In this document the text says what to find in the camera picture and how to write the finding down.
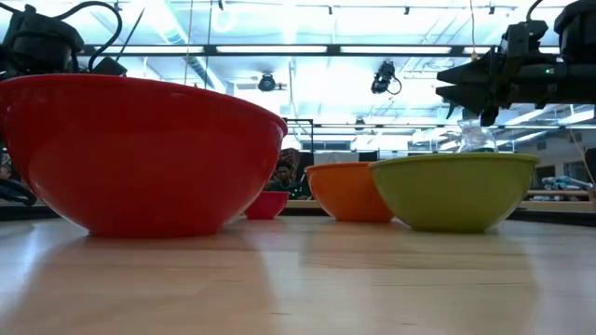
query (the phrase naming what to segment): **desk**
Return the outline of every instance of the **desk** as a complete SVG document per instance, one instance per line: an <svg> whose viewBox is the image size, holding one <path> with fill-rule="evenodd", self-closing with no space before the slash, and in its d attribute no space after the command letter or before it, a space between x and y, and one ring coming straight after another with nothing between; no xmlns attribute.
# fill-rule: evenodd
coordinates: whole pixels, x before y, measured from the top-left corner
<svg viewBox="0 0 596 335"><path fill-rule="evenodd" d="M3 335L591 334L596 230L293 217L179 240L0 224Z"/></svg>

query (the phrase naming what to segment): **ceiling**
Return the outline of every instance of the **ceiling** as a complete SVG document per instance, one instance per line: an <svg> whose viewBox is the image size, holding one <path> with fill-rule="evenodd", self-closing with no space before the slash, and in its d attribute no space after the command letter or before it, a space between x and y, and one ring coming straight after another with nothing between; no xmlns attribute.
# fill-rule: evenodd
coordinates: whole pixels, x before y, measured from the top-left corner
<svg viewBox="0 0 596 335"><path fill-rule="evenodd" d="M16 9L25 3L39 13L61 14L80 1L4 1ZM521 21L531 3L528 0L473 0L474 29L468 0L122 0L118 6L124 21L116 44L123 44L139 14L145 8L130 45L262 45L262 44L366 44L366 45L492 45L511 23ZM533 18L552 25L570 0L549 0L538 7ZM0 32L4 33L9 13L0 11ZM104 43L115 30L113 13L91 7L68 18L86 44ZM556 46L558 35L549 30L543 45ZM402 91L397 96L374 95L370 91L375 72L383 60L392 60ZM434 91L444 84L436 72L468 62L447 57L311 57L229 56L196 57L195 67L179 56L123 57L129 76L205 87L200 69L215 83L211 89L252 101L286 117L313 118L317 123L353 123L364 117L367 123L414 123L454 125L461 114L445 119L448 106ZM280 90L261 92L256 88L263 73L273 74L283 84ZM516 105L503 111L498 124L533 112L532 105ZM535 114L520 124L556 122L569 113L566 106ZM319 133L354 133L353 128ZM393 132L395 136L415 129ZM391 131L381 132L389 137ZM439 131L431 134L448 142Z"/></svg>

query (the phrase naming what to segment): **wooden table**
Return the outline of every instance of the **wooden table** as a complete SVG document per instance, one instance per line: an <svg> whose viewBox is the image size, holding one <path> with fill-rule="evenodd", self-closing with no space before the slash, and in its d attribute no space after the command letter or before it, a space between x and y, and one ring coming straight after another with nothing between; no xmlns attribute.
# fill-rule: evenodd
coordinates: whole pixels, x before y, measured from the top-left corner
<svg viewBox="0 0 596 335"><path fill-rule="evenodd" d="M329 218L216 236L85 238L0 223L0 333L593 334L596 230L520 221L486 235Z"/></svg>

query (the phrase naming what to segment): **orange bowl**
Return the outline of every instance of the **orange bowl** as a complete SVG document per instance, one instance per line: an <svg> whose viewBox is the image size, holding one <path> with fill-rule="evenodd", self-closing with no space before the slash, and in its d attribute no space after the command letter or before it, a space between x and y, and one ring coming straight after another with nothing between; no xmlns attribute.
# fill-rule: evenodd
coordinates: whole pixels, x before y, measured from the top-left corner
<svg viewBox="0 0 596 335"><path fill-rule="evenodd" d="M310 189L338 221L389 222L393 213L376 191L368 162L306 168Z"/></svg>

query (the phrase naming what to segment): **green bowl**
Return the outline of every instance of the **green bowl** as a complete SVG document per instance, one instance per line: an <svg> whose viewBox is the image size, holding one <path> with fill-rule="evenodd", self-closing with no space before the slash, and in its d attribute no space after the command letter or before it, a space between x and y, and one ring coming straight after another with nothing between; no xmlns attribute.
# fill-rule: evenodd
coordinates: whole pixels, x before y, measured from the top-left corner
<svg viewBox="0 0 596 335"><path fill-rule="evenodd" d="M529 154L429 154L370 169L381 197L414 230L479 233L520 204L537 163Z"/></svg>

